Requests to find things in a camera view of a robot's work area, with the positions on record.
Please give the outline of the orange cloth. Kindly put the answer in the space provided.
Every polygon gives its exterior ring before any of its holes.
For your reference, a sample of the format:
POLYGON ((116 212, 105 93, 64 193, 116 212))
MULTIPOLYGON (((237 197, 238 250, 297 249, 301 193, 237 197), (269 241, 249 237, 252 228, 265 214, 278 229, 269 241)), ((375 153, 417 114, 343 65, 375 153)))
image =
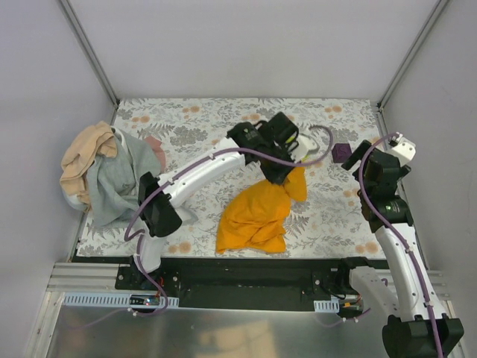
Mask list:
POLYGON ((262 180, 238 194, 225 208, 218 225, 215 250, 252 248, 266 254, 286 250, 285 219, 294 201, 307 199, 305 169, 291 170, 284 183, 262 180))

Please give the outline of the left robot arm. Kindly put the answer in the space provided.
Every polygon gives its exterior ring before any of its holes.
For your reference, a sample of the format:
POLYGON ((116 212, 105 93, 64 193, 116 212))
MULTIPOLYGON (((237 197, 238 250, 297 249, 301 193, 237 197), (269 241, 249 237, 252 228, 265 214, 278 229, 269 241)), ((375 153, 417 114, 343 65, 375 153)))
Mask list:
POLYGON ((194 217, 183 206, 194 192, 250 163, 258 163, 268 181, 281 184, 310 148, 298 127, 284 113, 278 113, 269 121, 238 123, 212 149, 174 171, 158 177, 143 174, 135 217, 142 220, 145 229, 133 256, 137 268, 147 273, 159 268, 165 238, 194 217))

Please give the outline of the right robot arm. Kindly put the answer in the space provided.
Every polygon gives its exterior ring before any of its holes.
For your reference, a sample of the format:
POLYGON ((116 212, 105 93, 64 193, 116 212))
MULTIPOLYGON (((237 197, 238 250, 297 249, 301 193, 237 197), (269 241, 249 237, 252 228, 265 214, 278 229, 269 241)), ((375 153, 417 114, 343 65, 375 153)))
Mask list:
POLYGON ((400 134, 385 136, 386 151, 367 140, 343 163, 358 168, 361 213, 385 254, 394 283, 389 288, 363 257, 349 257, 338 284, 353 289, 383 321, 382 341, 389 357, 448 357, 464 335, 461 320, 448 315, 437 297, 417 244, 410 208, 397 193, 411 169, 415 145, 400 134))

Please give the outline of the grey cloth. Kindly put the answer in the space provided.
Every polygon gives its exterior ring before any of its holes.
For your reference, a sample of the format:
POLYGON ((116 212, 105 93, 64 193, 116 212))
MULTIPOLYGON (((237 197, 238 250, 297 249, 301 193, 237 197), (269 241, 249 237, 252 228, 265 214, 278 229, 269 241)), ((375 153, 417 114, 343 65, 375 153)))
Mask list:
POLYGON ((114 158, 97 154, 87 170, 90 205, 62 191, 71 207, 90 213, 96 227, 125 227, 139 208, 140 177, 148 172, 157 177, 162 172, 149 144, 110 127, 118 152, 114 158))

